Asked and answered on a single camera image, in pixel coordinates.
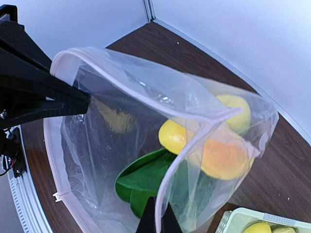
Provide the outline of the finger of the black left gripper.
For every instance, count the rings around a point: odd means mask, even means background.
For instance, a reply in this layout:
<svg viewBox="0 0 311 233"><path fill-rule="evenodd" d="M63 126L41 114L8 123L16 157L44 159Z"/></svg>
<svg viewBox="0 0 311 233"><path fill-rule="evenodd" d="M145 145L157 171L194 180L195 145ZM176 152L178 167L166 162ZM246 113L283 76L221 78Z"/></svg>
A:
<svg viewBox="0 0 311 233"><path fill-rule="evenodd" d="M0 127L87 112L90 94L51 76L0 76Z"/></svg>
<svg viewBox="0 0 311 233"><path fill-rule="evenodd" d="M50 74L51 64L21 25L0 22L1 87L70 87Z"/></svg>

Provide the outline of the toy bok choy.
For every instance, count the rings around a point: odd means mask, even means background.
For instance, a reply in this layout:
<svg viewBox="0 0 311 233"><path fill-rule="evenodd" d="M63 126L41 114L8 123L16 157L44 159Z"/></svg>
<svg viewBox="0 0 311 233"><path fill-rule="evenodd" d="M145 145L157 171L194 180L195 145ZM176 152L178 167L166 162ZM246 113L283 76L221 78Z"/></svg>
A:
<svg viewBox="0 0 311 233"><path fill-rule="evenodd" d="M150 197L157 196L168 168L177 156L165 148L141 156L117 177L116 193L130 204L135 216L141 218Z"/></svg>

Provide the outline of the orange toy mango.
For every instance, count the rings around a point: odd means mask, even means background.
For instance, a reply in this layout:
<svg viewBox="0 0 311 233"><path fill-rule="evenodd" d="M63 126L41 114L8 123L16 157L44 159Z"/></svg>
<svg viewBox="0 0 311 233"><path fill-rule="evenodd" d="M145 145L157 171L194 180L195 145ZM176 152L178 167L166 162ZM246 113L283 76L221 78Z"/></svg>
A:
<svg viewBox="0 0 311 233"><path fill-rule="evenodd" d="M244 146L208 139L204 144L201 170L219 180L242 177L253 165L260 151L251 143Z"/></svg>

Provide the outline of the clear zip top bag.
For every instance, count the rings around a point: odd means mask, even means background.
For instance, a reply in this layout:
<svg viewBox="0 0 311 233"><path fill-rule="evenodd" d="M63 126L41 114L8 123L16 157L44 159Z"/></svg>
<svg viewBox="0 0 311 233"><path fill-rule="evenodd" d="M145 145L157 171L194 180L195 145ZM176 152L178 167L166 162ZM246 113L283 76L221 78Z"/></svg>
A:
<svg viewBox="0 0 311 233"><path fill-rule="evenodd" d="M141 218L115 189L118 175L132 162L159 150L160 127L172 120L186 129L186 145L168 168L151 211L152 230L161 232L174 176L182 164L189 178L201 170L208 139L260 151L272 137L277 109L261 96L211 79L121 52L94 47L56 54L51 75L90 94L87 112L44 120L47 155L60 199L85 233L133 233ZM133 116L133 130L111 131L94 104L100 101ZM185 233L197 230L233 195L247 173L218 180L204 211L177 215Z"/></svg>

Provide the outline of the yellow toy lemon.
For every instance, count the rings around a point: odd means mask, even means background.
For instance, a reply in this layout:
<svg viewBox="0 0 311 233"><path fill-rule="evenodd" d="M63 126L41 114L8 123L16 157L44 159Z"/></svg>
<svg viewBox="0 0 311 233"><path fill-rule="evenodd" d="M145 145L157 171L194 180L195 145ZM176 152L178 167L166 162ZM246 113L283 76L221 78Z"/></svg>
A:
<svg viewBox="0 0 311 233"><path fill-rule="evenodd" d="M158 139L162 147L178 155L186 145L186 129L169 119L160 127Z"/></svg>

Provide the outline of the dark green toy cucumber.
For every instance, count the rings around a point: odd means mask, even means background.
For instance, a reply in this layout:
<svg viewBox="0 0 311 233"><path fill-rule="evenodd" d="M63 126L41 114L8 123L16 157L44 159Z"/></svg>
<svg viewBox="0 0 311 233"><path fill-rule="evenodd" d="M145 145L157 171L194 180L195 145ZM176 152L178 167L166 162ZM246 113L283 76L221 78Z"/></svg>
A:
<svg viewBox="0 0 311 233"><path fill-rule="evenodd" d="M197 178L189 178L188 165L182 164L173 179L170 205L177 215L193 210L204 211L218 180L200 171Z"/></svg>

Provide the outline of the brown toy bun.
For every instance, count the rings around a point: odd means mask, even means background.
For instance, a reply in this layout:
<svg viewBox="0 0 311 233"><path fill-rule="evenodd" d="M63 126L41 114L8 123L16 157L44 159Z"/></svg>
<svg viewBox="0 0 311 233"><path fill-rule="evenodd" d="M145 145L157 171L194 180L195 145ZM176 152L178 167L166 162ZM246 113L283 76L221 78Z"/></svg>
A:
<svg viewBox="0 0 311 233"><path fill-rule="evenodd" d="M111 109L97 100L94 100L94 104L111 131L115 133L127 133L133 130L135 121L132 115L120 111L117 112L116 109Z"/></svg>

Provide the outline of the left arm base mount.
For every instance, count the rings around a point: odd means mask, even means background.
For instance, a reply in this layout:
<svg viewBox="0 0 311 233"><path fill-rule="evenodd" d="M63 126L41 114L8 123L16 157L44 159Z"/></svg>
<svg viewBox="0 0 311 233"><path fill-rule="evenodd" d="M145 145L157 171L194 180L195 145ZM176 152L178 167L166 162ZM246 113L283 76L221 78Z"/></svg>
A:
<svg viewBox="0 0 311 233"><path fill-rule="evenodd" d="M12 170L14 177L18 178L27 171L19 127L15 127L12 131L11 129L0 131L0 155L7 159L3 165L6 168L1 176Z"/></svg>

